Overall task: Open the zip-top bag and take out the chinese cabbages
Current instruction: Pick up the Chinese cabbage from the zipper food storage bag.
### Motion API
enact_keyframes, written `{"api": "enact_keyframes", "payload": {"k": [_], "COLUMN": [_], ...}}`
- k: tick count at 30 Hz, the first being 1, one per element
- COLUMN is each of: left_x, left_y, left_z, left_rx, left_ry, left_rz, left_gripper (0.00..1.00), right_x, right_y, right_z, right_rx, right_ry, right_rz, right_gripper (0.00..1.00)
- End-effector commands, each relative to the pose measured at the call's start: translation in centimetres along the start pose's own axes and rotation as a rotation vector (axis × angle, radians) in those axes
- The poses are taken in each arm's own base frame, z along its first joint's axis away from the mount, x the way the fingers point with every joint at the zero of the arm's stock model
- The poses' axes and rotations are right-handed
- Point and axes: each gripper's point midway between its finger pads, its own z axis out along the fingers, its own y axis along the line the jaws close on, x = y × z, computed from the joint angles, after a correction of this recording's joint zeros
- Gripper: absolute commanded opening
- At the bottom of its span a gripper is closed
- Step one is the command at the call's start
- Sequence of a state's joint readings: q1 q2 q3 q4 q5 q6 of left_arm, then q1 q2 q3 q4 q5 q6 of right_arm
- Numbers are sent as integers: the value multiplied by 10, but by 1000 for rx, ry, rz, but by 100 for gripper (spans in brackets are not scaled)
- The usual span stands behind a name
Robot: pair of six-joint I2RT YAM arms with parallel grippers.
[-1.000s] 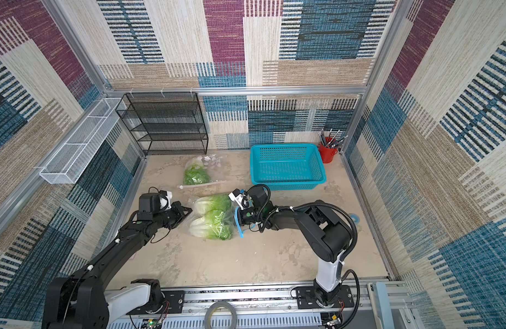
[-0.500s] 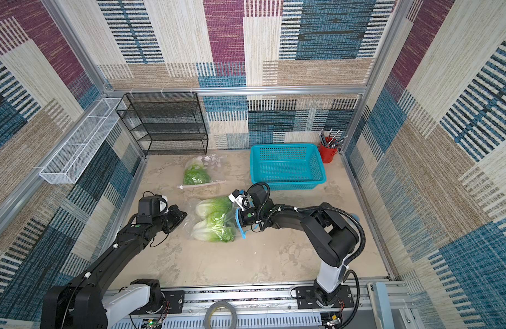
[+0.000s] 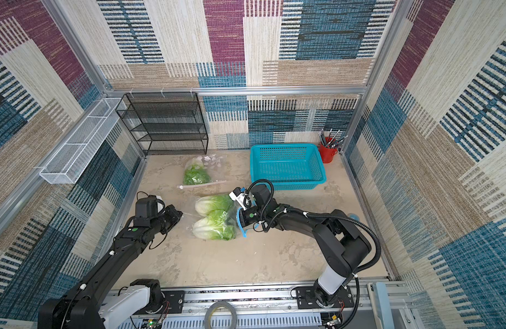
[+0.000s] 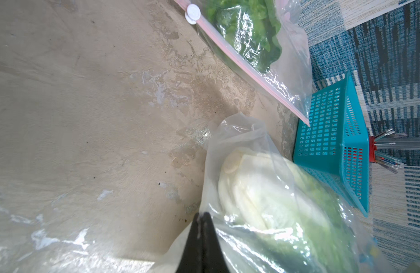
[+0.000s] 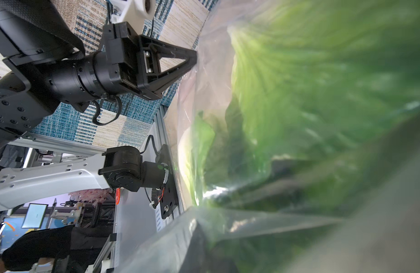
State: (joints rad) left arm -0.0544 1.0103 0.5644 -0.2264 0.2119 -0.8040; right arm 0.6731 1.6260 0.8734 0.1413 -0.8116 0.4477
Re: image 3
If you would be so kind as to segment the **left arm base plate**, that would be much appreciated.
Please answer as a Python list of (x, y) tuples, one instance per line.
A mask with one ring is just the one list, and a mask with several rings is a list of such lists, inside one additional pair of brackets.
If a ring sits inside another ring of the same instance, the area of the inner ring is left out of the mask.
[(185, 295), (184, 290), (162, 291), (162, 299), (157, 306), (145, 307), (136, 311), (134, 315), (181, 314)]

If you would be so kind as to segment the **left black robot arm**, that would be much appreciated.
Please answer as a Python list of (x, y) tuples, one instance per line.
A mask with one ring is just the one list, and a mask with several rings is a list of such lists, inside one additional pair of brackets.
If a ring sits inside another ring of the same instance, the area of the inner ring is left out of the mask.
[(101, 260), (59, 299), (47, 300), (39, 310), (39, 328), (117, 328), (139, 311), (161, 313), (165, 296), (160, 283), (143, 279), (107, 302), (107, 294), (129, 265), (152, 243), (167, 234), (183, 213), (155, 195), (136, 202), (136, 213), (114, 237)]

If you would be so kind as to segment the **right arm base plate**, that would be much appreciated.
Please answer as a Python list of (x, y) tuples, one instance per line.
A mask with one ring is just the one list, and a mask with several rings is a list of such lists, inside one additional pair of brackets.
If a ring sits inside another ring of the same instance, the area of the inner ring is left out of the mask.
[(290, 296), (297, 301), (299, 309), (353, 308), (355, 294), (349, 287), (340, 287), (329, 295), (319, 286), (299, 286), (291, 290)]

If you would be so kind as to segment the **clear blue-zip bag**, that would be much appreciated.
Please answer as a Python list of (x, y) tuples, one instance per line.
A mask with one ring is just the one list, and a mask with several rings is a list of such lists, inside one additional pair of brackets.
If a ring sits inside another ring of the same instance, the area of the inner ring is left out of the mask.
[(239, 225), (239, 209), (227, 194), (198, 198), (194, 202), (194, 212), (199, 217), (191, 226), (196, 238), (231, 241), (246, 237), (246, 231)]

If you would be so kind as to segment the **chinese cabbage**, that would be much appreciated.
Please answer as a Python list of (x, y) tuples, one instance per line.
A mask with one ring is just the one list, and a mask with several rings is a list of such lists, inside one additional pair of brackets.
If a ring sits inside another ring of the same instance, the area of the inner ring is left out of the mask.
[(213, 211), (195, 222), (192, 228), (195, 237), (203, 240), (230, 241), (235, 239), (235, 226), (227, 211)]
[(228, 195), (209, 195), (199, 198), (195, 203), (195, 210), (201, 216), (206, 216), (213, 211), (228, 211), (234, 205), (234, 201)]

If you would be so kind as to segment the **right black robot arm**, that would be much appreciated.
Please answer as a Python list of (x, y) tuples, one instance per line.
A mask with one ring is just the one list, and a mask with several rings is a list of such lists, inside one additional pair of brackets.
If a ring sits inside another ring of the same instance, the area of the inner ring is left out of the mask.
[(327, 263), (313, 285), (313, 296), (320, 307), (332, 307), (339, 291), (381, 257), (379, 238), (367, 225), (338, 209), (316, 213), (278, 203), (274, 185), (267, 179), (257, 180), (247, 189), (237, 187), (229, 197), (239, 204), (237, 224), (241, 230), (293, 231), (316, 240)]

